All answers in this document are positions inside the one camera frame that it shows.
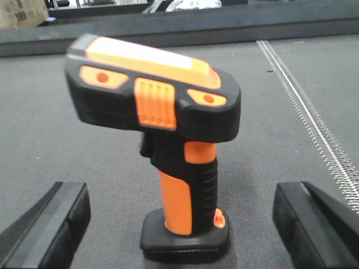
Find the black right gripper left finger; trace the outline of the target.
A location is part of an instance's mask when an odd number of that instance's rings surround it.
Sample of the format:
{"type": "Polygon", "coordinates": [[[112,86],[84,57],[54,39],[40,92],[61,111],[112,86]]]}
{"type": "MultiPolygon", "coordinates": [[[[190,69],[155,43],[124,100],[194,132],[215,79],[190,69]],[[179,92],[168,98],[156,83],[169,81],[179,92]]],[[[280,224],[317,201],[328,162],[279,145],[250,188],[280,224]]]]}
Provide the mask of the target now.
{"type": "Polygon", "coordinates": [[[54,183],[1,232],[1,268],[70,268],[90,219],[86,183],[54,183]]]}

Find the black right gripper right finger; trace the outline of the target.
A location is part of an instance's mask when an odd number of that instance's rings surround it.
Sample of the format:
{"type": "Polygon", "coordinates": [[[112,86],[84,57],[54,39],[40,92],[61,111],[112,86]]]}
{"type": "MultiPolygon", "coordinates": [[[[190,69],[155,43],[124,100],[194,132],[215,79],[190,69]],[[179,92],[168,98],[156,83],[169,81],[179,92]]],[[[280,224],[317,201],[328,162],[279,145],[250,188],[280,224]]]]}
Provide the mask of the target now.
{"type": "Polygon", "coordinates": [[[273,221],[295,268],[358,268],[358,213],[313,184],[278,183],[273,221]]]}

